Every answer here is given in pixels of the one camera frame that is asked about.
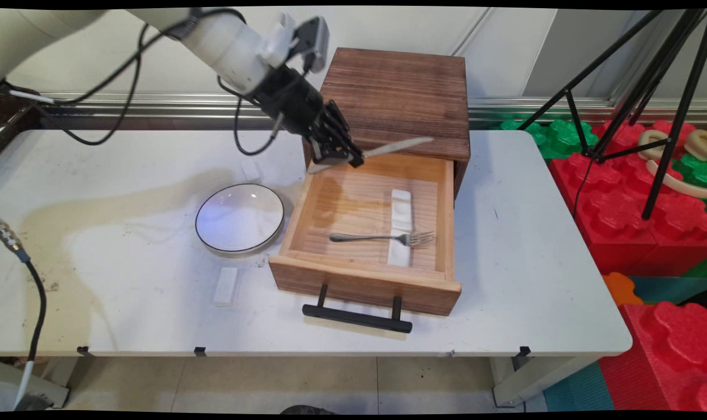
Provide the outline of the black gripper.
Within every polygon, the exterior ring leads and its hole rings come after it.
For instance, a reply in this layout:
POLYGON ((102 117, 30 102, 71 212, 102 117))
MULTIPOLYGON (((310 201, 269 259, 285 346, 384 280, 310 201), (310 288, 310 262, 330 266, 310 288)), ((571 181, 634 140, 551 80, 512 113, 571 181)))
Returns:
POLYGON ((286 65, 272 70, 253 91, 253 100, 269 117, 282 116, 281 127, 310 144, 314 164, 364 164, 337 103, 325 99, 297 70, 286 65))

